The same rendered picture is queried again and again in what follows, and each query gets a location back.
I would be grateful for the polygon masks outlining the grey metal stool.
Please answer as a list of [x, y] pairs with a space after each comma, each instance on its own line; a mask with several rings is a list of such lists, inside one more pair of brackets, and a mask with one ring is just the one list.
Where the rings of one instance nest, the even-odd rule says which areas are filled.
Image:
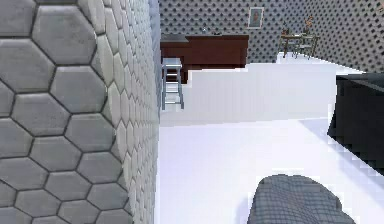
[[[179, 104], [181, 108], [184, 108], [184, 97], [182, 92], [182, 79], [181, 79], [181, 69], [183, 68], [183, 65], [181, 63], [181, 60], [179, 58], [164, 58], [162, 60], [162, 72], [163, 72], [163, 78], [162, 78], [162, 109], [166, 109], [167, 104]], [[175, 76], [177, 84], [176, 90], [167, 90], [167, 85], [169, 82], [167, 81], [168, 76]], [[177, 93], [179, 95], [178, 101], [167, 101], [166, 96], [168, 94]]]

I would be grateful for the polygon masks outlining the dark red wooden counter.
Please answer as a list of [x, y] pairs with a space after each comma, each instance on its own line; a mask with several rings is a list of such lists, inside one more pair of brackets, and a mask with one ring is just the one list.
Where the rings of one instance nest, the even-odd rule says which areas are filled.
[[162, 58], [179, 58], [182, 83], [188, 72], [201, 69], [244, 68], [247, 60], [248, 35], [181, 35], [161, 37]]

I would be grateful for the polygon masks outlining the framed portrait picture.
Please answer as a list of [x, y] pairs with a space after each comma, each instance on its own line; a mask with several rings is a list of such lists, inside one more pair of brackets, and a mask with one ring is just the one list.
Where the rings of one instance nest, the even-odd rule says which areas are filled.
[[263, 24], [264, 8], [251, 7], [248, 15], [248, 29], [261, 29]]

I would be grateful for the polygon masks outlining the small wooden side table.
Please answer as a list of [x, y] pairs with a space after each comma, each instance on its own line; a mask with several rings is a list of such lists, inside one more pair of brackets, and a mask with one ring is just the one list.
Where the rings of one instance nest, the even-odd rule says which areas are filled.
[[279, 39], [278, 49], [283, 50], [283, 57], [286, 57], [289, 47], [292, 47], [294, 57], [297, 57], [304, 50], [308, 50], [307, 56], [311, 58], [316, 52], [319, 39], [319, 36], [311, 34], [282, 34]]

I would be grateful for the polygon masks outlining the orange flower plant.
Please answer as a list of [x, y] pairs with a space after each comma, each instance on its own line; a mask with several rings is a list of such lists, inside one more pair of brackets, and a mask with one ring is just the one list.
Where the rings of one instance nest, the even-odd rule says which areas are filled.
[[313, 24], [313, 16], [312, 15], [308, 16], [307, 19], [304, 19], [304, 22], [305, 22], [305, 27], [303, 29], [303, 34], [309, 34], [310, 33], [309, 30]]

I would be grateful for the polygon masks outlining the black cabinet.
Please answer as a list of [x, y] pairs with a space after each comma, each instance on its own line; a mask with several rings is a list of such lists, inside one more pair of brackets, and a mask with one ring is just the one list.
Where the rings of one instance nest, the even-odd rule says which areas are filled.
[[384, 73], [336, 76], [327, 135], [384, 176]]

